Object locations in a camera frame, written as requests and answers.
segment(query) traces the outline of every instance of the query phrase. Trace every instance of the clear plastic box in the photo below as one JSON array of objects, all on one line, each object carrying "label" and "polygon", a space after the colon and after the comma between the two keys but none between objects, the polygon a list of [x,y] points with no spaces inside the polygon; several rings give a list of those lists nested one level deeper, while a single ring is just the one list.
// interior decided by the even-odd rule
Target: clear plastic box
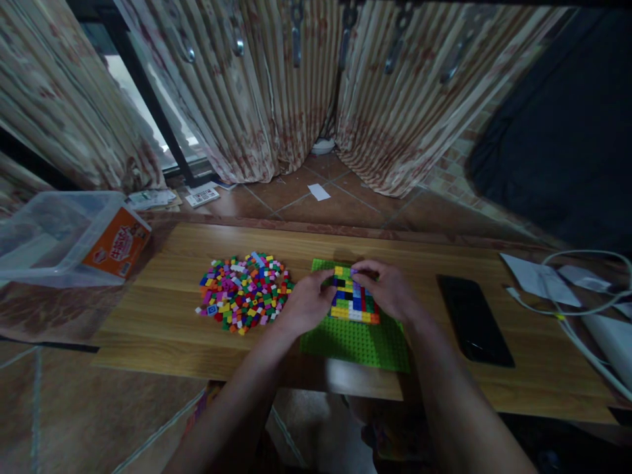
[{"label": "clear plastic box", "polygon": [[151,228],[125,199],[116,191],[39,193],[0,224],[0,280],[56,288],[123,284],[124,277],[84,260],[121,208],[146,229],[149,239]]}]

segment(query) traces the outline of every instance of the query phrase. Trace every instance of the window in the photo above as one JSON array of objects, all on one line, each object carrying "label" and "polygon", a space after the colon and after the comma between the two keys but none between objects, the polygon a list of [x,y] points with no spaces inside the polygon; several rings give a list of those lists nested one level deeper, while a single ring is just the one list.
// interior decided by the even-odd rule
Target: window
[{"label": "window", "polygon": [[202,147],[136,45],[119,11],[115,7],[90,11],[93,14],[79,17],[79,22],[138,115],[138,124],[153,138],[150,146],[165,176],[182,174],[191,187],[210,181],[215,173]]}]

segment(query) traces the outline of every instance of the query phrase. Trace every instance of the tiled floor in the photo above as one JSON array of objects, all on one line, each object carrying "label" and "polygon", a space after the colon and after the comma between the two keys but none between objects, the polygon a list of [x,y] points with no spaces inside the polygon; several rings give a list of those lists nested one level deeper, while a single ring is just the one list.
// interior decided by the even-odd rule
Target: tiled floor
[{"label": "tiled floor", "polygon": [[[307,189],[331,195],[317,201]],[[171,186],[186,193],[177,182]],[[181,212],[283,219],[530,242],[492,219],[417,189],[404,199],[372,192],[337,157],[309,157],[269,184],[219,190]],[[92,367],[91,354],[0,342],[0,471],[160,472],[205,381]],[[372,472],[371,451],[340,397],[280,390],[267,423],[287,465]]]},{"label": "tiled floor", "polygon": [[[168,184],[187,194],[181,183]],[[310,184],[322,185],[331,198],[317,201],[307,189]],[[181,211],[533,242],[530,236],[429,190],[415,189],[403,199],[375,193],[335,155],[310,156],[298,171],[271,183],[216,189],[220,199],[196,209],[185,202]]]}]

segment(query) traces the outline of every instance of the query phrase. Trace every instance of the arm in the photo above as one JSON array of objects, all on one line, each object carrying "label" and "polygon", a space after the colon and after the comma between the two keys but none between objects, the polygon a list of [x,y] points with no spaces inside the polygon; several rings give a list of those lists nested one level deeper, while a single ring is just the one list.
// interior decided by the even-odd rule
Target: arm
[{"label": "arm", "polygon": [[445,333],[425,311],[402,272],[365,260],[353,268],[373,271],[378,282],[354,279],[399,320],[415,355],[423,403],[440,465],[451,473],[535,473],[529,458],[489,404]]},{"label": "arm", "polygon": [[[265,418],[260,420],[262,405],[269,408],[281,374],[282,361],[292,344],[303,333],[314,329],[325,317],[336,288],[321,291],[321,283],[334,274],[324,270],[303,278],[296,284],[277,320],[267,327],[259,342],[246,356],[195,427],[182,441],[164,473],[203,473],[225,461],[227,442],[240,435],[239,448],[250,446],[252,453]],[[255,426],[256,439],[245,443],[243,431]],[[244,450],[239,449],[229,461],[244,464]]]}]

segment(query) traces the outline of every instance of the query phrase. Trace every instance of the orange label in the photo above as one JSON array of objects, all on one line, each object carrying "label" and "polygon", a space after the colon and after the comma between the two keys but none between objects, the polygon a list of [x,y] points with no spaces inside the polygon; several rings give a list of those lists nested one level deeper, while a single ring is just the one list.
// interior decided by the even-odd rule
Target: orange label
[{"label": "orange label", "polygon": [[121,207],[82,263],[127,278],[150,234],[127,209]]}]

